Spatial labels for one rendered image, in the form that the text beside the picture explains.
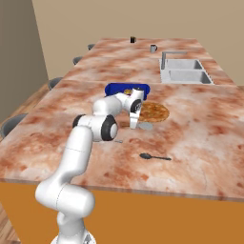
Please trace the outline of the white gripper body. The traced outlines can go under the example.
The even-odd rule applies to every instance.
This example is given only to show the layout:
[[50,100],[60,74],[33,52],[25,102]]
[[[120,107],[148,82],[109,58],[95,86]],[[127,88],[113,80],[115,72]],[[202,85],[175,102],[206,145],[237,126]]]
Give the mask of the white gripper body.
[[130,128],[135,129],[139,119],[140,111],[130,113]]

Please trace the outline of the round pizza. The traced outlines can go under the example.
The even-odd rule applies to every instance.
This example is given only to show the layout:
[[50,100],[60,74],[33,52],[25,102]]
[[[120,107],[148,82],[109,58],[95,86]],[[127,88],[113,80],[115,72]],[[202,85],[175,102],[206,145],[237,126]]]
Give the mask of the round pizza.
[[145,102],[142,105],[139,120],[141,122],[162,122],[166,120],[170,115],[169,110],[159,104],[153,102]]

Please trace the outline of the orange counter cabinet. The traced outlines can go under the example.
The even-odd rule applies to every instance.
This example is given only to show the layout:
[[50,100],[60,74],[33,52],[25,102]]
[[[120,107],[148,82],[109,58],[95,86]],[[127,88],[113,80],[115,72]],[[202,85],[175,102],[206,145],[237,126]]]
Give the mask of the orange counter cabinet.
[[[56,212],[33,185],[0,183],[0,203],[22,244],[50,244]],[[244,244],[244,203],[95,191],[85,219],[97,244]]]

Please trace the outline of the blue tray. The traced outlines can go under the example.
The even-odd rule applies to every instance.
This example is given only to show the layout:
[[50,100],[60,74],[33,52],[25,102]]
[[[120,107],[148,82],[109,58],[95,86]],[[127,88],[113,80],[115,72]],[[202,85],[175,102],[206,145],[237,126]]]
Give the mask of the blue tray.
[[151,88],[148,84],[140,83],[110,83],[105,88],[105,94],[107,96],[114,95],[119,92],[124,93],[124,90],[139,89],[144,92],[144,100],[147,99],[147,95],[150,93]]

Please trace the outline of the black spoon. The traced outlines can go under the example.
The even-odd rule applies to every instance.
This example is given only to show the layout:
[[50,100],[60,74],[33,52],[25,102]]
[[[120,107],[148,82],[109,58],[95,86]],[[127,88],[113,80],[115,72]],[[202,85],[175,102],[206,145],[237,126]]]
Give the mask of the black spoon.
[[172,160],[172,159],[169,158],[169,157],[164,157],[164,156],[152,156],[152,155],[150,155],[149,153],[145,153],[145,152],[139,154],[139,156],[140,156],[141,158],[148,159],[148,160],[149,160],[149,159],[152,159],[152,158],[162,159],[162,160],[168,160],[168,161],[171,161],[171,160]]

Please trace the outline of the grey double sink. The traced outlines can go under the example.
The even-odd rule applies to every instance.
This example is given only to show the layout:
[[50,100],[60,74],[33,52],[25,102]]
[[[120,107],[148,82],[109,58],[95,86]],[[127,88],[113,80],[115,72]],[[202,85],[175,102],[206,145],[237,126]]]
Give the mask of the grey double sink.
[[163,84],[212,85],[214,82],[197,59],[167,59],[165,68],[160,60],[160,79]]

